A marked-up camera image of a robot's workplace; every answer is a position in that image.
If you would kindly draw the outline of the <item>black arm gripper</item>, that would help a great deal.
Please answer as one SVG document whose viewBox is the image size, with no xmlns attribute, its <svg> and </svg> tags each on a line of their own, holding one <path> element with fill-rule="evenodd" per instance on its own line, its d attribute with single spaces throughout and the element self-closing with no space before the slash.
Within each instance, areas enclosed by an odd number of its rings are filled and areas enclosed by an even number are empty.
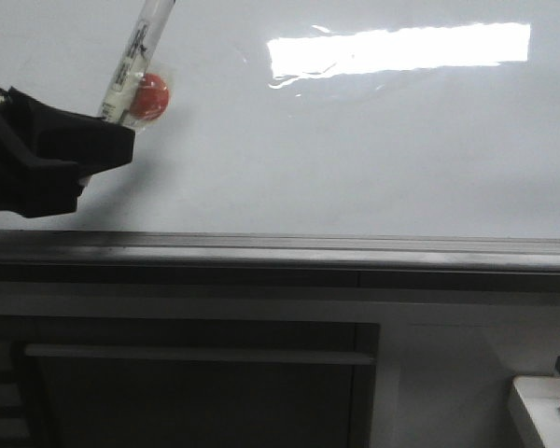
<svg viewBox="0 0 560 448">
<path fill-rule="evenodd" d="M 82 182 L 130 163 L 134 139 L 124 126 L 0 88 L 0 211 L 29 218 L 76 212 Z"/>
</svg>

